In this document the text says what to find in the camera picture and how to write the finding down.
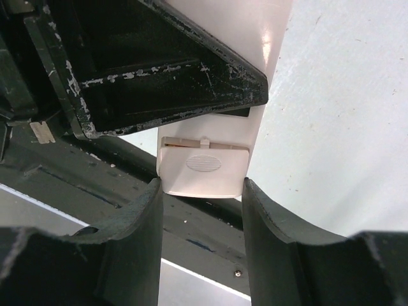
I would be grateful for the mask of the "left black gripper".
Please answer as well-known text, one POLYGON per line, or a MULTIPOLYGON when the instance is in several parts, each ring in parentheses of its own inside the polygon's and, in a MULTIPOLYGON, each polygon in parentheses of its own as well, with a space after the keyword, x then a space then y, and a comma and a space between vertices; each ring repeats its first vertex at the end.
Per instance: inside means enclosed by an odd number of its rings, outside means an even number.
POLYGON ((74 1, 1 1, 1 120, 86 137, 86 44, 74 1))

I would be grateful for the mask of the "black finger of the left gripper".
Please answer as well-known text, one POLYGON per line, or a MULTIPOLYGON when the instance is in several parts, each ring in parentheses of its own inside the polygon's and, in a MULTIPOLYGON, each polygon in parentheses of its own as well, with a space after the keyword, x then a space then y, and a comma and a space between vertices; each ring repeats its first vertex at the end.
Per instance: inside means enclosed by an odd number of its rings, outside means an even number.
POLYGON ((167 57, 153 1, 74 1, 86 44, 86 138, 159 126, 150 69, 167 57))

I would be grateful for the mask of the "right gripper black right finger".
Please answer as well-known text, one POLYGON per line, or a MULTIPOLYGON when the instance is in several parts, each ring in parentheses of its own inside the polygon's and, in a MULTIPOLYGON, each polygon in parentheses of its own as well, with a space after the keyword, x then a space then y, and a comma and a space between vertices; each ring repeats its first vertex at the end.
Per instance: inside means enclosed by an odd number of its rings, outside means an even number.
POLYGON ((319 228, 251 179, 242 193, 253 305, 406 305, 407 233, 319 228))

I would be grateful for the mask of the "white battery cover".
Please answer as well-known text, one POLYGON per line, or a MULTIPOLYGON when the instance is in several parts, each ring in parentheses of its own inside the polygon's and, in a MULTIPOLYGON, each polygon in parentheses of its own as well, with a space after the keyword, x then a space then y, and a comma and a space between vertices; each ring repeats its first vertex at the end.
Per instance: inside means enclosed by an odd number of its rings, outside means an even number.
POLYGON ((242 195, 250 151, 247 147, 164 136, 157 152, 163 191, 190 198, 242 195))

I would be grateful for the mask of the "white red remote control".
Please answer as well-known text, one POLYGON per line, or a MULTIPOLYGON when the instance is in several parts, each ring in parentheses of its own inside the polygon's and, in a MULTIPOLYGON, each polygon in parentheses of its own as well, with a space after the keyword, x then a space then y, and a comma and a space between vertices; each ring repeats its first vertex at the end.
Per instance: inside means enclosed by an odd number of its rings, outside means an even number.
POLYGON ((291 1, 153 1, 166 59, 151 67, 164 136, 247 147, 250 160, 291 1))

